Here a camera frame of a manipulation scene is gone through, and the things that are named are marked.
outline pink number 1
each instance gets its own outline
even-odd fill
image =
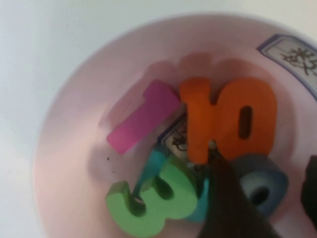
[[[147,136],[181,105],[170,85],[160,80],[152,81],[143,97],[145,102],[107,136],[109,144],[120,154]]]

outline number 3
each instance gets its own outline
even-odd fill
[[[112,185],[106,205],[114,221],[128,234],[145,238],[158,234],[165,220],[182,219],[197,206],[195,179],[176,157],[167,159],[159,177],[146,180],[140,191],[144,204],[131,195],[125,181]]]
[[[195,163],[207,163],[208,142],[215,140],[224,157],[233,159],[245,153],[268,154],[274,143],[277,102],[266,83],[239,78],[221,91],[217,104],[210,104],[207,78],[190,78],[180,85],[181,100],[188,113],[188,156]],[[251,119],[249,132],[240,135],[244,109]]]

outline white background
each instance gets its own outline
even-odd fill
[[[198,12],[264,17],[317,40],[315,0],[0,0],[0,237],[45,237],[32,160],[45,114],[94,51],[149,21]]]

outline green number 3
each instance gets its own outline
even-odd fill
[[[128,234],[155,236],[166,219],[182,219],[193,213],[197,206],[195,179],[185,164],[170,156],[159,177],[142,184],[140,197],[144,204],[137,202],[128,183],[121,181],[110,188],[106,205],[114,221]]]

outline orange number 10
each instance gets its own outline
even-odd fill
[[[254,78],[239,78],[226,84],[217,104],[210,104],[210,81],[190,78],[180,85],[181,100],[188,113],[188,156],[207,163],[208,143],[215,140],[228,159],[245,153],[268,154],[274,143],[277,103],[269,85]],[[249,128],[241,132],[243,114]]]

